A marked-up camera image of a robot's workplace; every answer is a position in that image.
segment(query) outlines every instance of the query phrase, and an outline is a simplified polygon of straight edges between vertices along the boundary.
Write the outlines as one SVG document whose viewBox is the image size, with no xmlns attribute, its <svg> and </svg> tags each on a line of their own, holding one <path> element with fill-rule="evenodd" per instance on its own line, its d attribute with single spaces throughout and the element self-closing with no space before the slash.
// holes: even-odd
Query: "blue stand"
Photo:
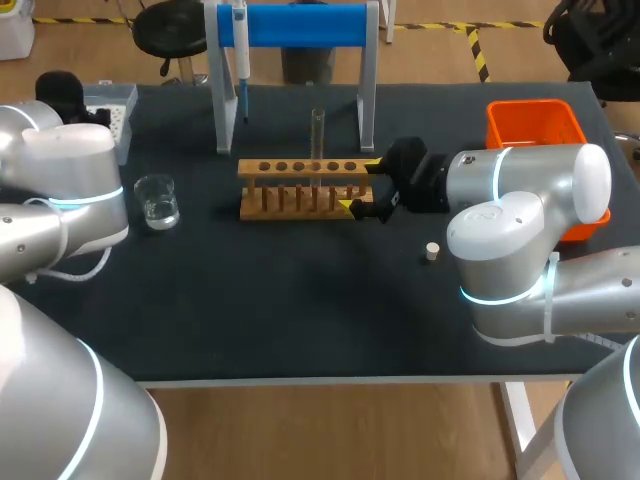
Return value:
<svg viewBox="0 0 640 480">
<path fill-rule="evenodd" d="M 220 0 L 203 3 L 218 153 L 228 154 L 238 108 L 225 50 L 233 47 L 231 5 Z M 378 22 L 377 1 L 362 5 L 249 5 L 249 46 L 362 48 L 357 98 L 360 150 L 373 152 Z"/>
</svg>

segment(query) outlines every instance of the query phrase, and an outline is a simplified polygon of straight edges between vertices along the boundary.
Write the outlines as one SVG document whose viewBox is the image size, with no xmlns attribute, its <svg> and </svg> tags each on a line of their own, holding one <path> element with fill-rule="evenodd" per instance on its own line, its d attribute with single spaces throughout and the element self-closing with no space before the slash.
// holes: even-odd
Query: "floor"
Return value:
<svg viewBox="0 0 640 480">
<path fill-rule="evenodd" d="M 556 0 L 397 0 L 397 22 L 544 21 Z M 36 0 L 35 17 L 119 17 L 114 0 Z M 123 0 L 128 15 L 137 0 Z M 565 81 L 567 71 L 539 29 L 483 29 L 494 82 Z M 355 83 L 358 52 L 339 50 L 334 80 Z M 282 82 L 277 50 L 253 50 L 252 82 Z M 0 62 L 0 101 L 33 96 L 39 74 L 68 69 L 85 83 L 159 84 L 161 61 L 134 46 L 123 25 L 37 25 L 30 58 Z M 197 72 L 206 60 L 194 59 Z M 171 75 L 177 73 L 172 65 Z M 398 30 L 381 45 L 380 83 L 473 83 L 466 35 Z M 640 106 L 609 104 L 616 129 L 640 132 Z M 540 424 L 564 384 L 530 383 Z M 495 386 L 395 385 L 156 390 L 169 428 L 165 480 L 509 479 L 510 439 Z M 547 479 L 564 478 L 559 467 Z"/>
</svg>

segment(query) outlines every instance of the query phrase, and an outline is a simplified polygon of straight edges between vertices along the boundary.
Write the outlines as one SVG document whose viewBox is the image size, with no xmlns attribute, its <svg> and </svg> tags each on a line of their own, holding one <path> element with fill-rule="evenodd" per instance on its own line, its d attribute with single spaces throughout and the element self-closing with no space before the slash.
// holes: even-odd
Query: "water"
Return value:
<svg viewBox="0 0 640 480">
<path fill-rule="evenodd" d="M 173 195 L 160 195 L 144 202 L 144 216 L 154 230 L 168 230 L 180 220 L 178 203 Z"/>
</svg>

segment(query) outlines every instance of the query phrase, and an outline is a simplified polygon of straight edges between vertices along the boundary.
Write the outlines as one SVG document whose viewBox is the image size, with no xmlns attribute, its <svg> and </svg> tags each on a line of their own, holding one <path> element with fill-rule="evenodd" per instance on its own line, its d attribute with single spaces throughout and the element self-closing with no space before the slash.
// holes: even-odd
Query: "glass test tube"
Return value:
<svg viewBox="0 0 640 480">
<path fill-rule="evenodd" d="M 324 148 L 324 108 L 314 108 L 311 112 L 311 160 L 322 160 Z M 319 178 L 312 178 L 310 185 L 319 187 Z"/>
</svg>

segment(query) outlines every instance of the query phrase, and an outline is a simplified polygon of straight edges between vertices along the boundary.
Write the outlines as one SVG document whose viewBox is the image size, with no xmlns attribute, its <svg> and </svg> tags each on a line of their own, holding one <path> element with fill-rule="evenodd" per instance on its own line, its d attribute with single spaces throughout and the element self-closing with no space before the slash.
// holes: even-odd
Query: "hazard tape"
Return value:
<svg viewBox="0 0 640 480">
<path fill-rule="evenodd" d="M 403 23 L 394 26 L 394 30 L 466 30 L 467 28 L 544 28 L 544 22 L 436 22 Z"/>
<path fill-rule="evenodd" d="M 103 25 L 123 25 L 123 18 L 34 18 L 33 23 L 38 24 L 70 24 L 88 23 Z M 467 28 L 543 28 L 544 22 L 437 22 L 437 23 L 403 23 L 395 25 L 395 30 L 443 30 Z"/>
<path fill-rule="evenodd" d="M 35 24 L 103 24 L 103 25 L 124 25 L 124 18 L 34 18 Z"/>
<path fill-rule="evenodd" d="M 487 68 L 487 61 L 484 59 L 484 54 L 480 48 L 480 39 L 478 37 L 478 29 L 467 28 L 467 39 L 469 40 L 469 46 L 471 47 L 471 53 L 473 53 L 473 59 L 476 63 L 476 71 L 480 77 L 480 82 L 489 83 L 491 77 L 489 76 L 489 69 Z"/>
</svg>

